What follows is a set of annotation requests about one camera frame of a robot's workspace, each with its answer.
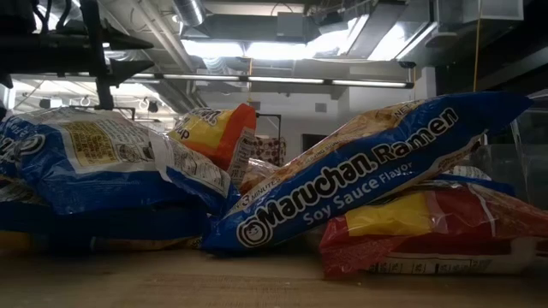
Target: ramen package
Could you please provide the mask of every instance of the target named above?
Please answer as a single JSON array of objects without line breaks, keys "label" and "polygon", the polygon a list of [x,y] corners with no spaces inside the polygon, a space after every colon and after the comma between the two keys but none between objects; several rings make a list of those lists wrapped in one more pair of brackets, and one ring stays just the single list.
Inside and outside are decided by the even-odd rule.
[{"label": "ramen package", "polygon": [[197,108],[168,135],[211,159],[239,187],[253,150],[256,125],[255,109],[245,104],[235,110]]},{"label": "ramen package", "polygon": [[546,239],[542,210],[478,184],[453,184],[331,219],[320,251],[327,276],[517,274]]},{"label": "ramen package", "polygon": [[[224,173],[209,161],[200,162],[207,165],[200,170],[185,169],[191,189],[164,181],[149,137],[155,133],[116,112],[35,111],[10,117],[0,132],[0,174],[22,178],[57,214],[182,204],[189,195],[219,212],[227,197],[203,185]],[[215,172],[199,173],[203,169]]]},{"label": "ramen package", "polygon": [[272,246],[452,168],[531,100],[449,95],[356,116],[245,194],[204,240],[208,251]]},{"label": "ramen package", "polygon": [[210,226],[206,209],[199,204],[59,216],[30,187],[0,179],[0,250],[158,250],[183,246],[208,233]]},{"label": "ramen package", "polygon": [[257,186],[261,181],[271,176],[279,167],[259,159],[249,158],[246,175],[240,186],[240,193],[247,193],[251,188]]}]

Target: wooden table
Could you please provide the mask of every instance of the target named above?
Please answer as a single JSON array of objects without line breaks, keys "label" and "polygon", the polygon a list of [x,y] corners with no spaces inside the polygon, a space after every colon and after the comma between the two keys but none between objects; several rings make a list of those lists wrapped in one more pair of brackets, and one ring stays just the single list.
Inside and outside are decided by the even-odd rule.
[{"label": "wooden table", "polygon": [[411,275],[325,281],[311,253],[232,259],[196,251],[4,256],[0,307],[548,307],[548,283]]}]

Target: wall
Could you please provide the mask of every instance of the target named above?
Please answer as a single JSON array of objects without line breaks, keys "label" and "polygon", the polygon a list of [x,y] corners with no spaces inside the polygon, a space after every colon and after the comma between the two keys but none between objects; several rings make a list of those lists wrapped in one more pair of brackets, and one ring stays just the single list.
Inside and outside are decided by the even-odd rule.
[{"label": "wall", "polygon": [[[253,101],[260,101],[259,113],[282,115],[282,137],[287,142],[289,161],[301,154],[302,134],[314,133],[328,135],[336,131],[352,117],[368,110],[380,109],[405,102],[416,97],[431,98],[436,92],[433,68],[423,68],[415,89],[384,89],[350,87],[338,100],[332,100],[329,94],[285,94],[252,93]],[[201,97],[216,109],[233,109],[247,101],[246,93],[223,95],[219,92],[202,92]],[[327,112],[315,112],[316,103],[326,103]],[[257,120],[258,135],[277,137],[277,118],[265,117]]]},{"label": "wall", "polygon": [[[218,92],[202,92],[201,97],[215,109],[233,109],[247,101],[246,93],[225,96]],[[287,97],[277,93],[252,93],[252,100],[261,102],[259,113],[282,115],[281,133],[287,143],[285,162],[301,154],[302,134],[328,135],[339,128],[337,101],[329,94],[291,94]],[[326,103],[327,112],[315,112],[316,103]],[[260,117],[256,134],[277,137],[277,125],[277,118]]]}]

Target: ceiling light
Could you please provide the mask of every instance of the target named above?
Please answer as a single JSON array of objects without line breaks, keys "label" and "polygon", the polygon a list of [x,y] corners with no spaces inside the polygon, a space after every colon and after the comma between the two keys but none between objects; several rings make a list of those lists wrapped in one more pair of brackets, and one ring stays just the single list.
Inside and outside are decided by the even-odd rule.
[{"label": "ceiling light", "polygon": [[343,54],[346,55],[350,48],[352,48],[352,45],[358,38],[358,35],[360,35],[361,30],[363,30],[363,27],[366,25],[368,18],[369,15],[362,15],[348,22],[348,29],[352,30],[350,30],[346,41],[339,45],[339,52],[337,53],[339,56]]},{"label": "ceiling light", "polygon": [[258,82],[284,82],[284,83],[301,83],[301,84],[318,84],[324,83],[324,80],[315,78],[284,78],[284,77],[259,77],[249,76],[249,81]]},{"label": "ceiling light", "polygon": [[181,79],[181,80],[209,80],[209,81],[239,81],[238,76],[226,75],[193,75],[193,74],[165,74],[166,79]]},{"label": "ceiling light", "polygon": [[159,119],[135,119],[136,122],[140,123],[160,123]]},{"label": "ceiling light", "polygon": [[384,35],[375,50],[367,58],[372,61],[389,61],[394,59],[405,47],[405,31],[397,23]]},{"label": "ceiling light", "polygon": [[333,85],[334,86],[395,87],[395,88],[409,87],[409,84],[406,82],[368,81],[368,80],[333,80]]},{"label": "ceiling light", "polygon": [[187,53],[199,57],[243,56],[243,49],[235,42],[197,42],[181,40]]},{"label": "ceiling light", "polygon": [[436,27],[438,26],[438,23],[434,21],[428,28],[421,33],[417,38],[415,38],[411,44],[409,44],[405,49],[403,49],[397,56],[396,60],[401,60],[403,57],[405,57],[411,50],[413,50],[420,42],[422,42],[423,39],[428,36]]},{"label": "ceiling light", "polygon": [[307,57],[305,44],[252,43],[246,56],[259,60],[300,60]]}]

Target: blue ramen package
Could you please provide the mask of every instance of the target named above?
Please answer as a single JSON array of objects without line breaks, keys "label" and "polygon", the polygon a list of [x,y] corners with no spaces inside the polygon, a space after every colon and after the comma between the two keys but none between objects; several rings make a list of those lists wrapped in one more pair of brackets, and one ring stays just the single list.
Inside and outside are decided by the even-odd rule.
[{"label": "blue ramen package", "polygon": [[198,204],[59,216],[21,181],[0,177],[0,251],[159,250],[195,242],[209,228]]},{"label": "blue ramen package", "polygon": [[[188,190],[164,181],[149,137],[155,133],[116,112],[41,110],[10,117],[0,131],[0,174],[22,178],[60,215],[184,204],[190,194],[218,214],[228,197],[228,176],[207,160],[201,170],[213,171],[182,175]],[[223,190],[203,185],[210,181]]]},{"label": "blue ramen package", "polygon": [[272,246],[456,165],[483,134],[508,125],[531,100],[502,92],[450,95],[356,116],[262,181],[202,248]]}]

